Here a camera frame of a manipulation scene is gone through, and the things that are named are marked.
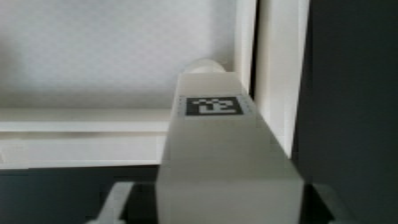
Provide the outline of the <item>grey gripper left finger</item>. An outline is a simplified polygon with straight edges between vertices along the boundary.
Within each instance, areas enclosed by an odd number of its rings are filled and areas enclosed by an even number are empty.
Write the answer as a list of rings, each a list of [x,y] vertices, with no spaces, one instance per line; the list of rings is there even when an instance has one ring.
[[[96,217],[86,224],[157,224],[153,186],[137,182],[112,185]]]

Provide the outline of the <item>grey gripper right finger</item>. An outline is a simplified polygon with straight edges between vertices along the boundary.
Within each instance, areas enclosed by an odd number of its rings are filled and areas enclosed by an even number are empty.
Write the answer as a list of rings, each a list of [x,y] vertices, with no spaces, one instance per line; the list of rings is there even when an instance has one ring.
[[[299,224],[363,224],[336,190],[325,184],[306,185]]]

